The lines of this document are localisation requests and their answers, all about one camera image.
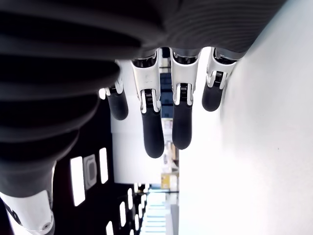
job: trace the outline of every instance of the black rubber sleeve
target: black rubber sleeve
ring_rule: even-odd
[[[223,90],[219,87],[213,86],[210,88],[205,84],[202,96],[202,106],[204,109],[209,112],[217,110],[221,103],[222,94]]]
[[[161,111],[156,113],[153,107],[142,113],[143,138],[147,154],[159,158],[164,152],[164,136],[161,122]]]
[[[117,120],[124,120],[128,116],[128,105],[125,92],[112,93],[108,96],[111,114]]]
[[[174,105],[173,117],[173,143],[178,149],[185,149],[189,146],[192,136],[192,105],[187,101],[181,101]]]

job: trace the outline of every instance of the rectangular light panel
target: rectangular light panel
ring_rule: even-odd
[[[125,202],[122,202],[121,205],[119,205],[119,213],[121,216],[121,226],[124,227],[126,224]]]
[[[83,158],[77,157],[70,160],[70,175],[74,206],[78,206],[85,200]]]
[[[109,179],[107,149],[106,148],[100,149],[100,151],[99,151],[99,160],[100,160],[101,183],[104,184]]]
[[[113,234],[113,225],[112,225],[111,221],[108,223],[106,230],[107,230],[107,235],[114,235]]]

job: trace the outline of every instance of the white surface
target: white surface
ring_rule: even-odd
[[[27,231],[24,227],[19,225],[15,219],[10,215],[8,211],[6,211],[8,214],[8,218],[10,220],[11,228],[14,235],[32,235],[29,231]]]
[[[193,138],[179,153],[180,235],[313,234],[312,28],[313,1],[289,1],[213,113],[201,106],[202,51]]]
[[[23,198],[11,197],[0,192],[0,197],[11,211],[14,212],[13,215],[17,215],[21,224],[23,224],[24,228],[8,213],[13,231],[16,235],[19,235],[17,233],[18,231],[22,231],[21,234],[28,234],[26,230],[32,231],[32,234],[35,235],[45,235],[51,230],[54,219],[51,216],[48,193],[46,190],[33,196]],[[48,223],[50,224],[49,227],[42,230]]]
[[[102,148],[99,150],[99,160],[100,160],[101,183],[104,184],[109,179],[108,159],[107,159],[107,149],[106,148]]]
[[[70,160],[70,175],[74,205],[78,206],[85,200],[83,158],[77,157]]]
[[[122,184],[161,184],[162,159],[150,158],[144,148],[140,102],[132,65],[129,61],[120,63],[129,113],[123,121],[111,116],[114,180]]]
[[[119,205],[119,213],[121,217],[121,226],[124,227],[126,224],[126,210],[125,210],[125,202],[122,202]]]

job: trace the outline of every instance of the metal spring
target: metal spring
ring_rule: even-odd
[[[217,71],[217,72],[216,72],[216,76],[217,76],[217,77],[223,77],[223,72]]]

